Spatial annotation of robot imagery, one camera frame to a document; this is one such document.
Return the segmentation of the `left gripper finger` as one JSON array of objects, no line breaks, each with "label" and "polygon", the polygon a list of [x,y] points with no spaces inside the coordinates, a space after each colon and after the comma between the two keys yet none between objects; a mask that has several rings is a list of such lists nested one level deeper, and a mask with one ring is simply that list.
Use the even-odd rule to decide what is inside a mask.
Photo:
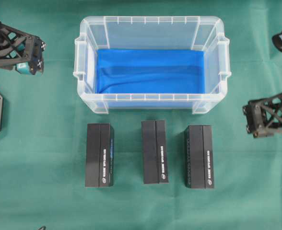
[{"label": "left gripper finger", "polygon": [[16,70],[20,74],[35,75],[43,73],[44,59],[43,52],[33,52],[31,55],[12,51],[0,57],[0,69]]},{"label": "left gripper finger", "polygon": [[46,43],[0,22],[0,62],[34,62],[42,58]]}]

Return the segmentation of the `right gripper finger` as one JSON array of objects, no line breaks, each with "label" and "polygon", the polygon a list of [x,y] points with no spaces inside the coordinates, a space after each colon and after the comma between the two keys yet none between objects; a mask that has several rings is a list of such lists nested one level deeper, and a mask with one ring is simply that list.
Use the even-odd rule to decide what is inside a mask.
[{"label": "right gripper finger", "polygon": [[260,131],[256,130],[253,132],[253,138],[266,138],[271,136],[273,136],[273,134],[266,130],[260,130]]},{"label": "right gripper finger", "polygon": [[272,97],[250,100],[242,107],[247,119],[248,134],[266,130],[273,135],[282,134],[282,93]]}]

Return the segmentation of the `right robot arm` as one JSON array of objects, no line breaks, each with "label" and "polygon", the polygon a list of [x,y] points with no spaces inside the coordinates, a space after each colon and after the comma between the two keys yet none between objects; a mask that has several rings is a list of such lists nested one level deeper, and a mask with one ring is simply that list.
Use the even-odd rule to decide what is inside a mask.
[{"label": "right robot arm", "polygon": [[[272,42],[282,52],[282,32],[274,35]],[[282,134],[282,93],[250,100],[242,110],[247,119],[247,133],[252,134],[254,138]]]}]

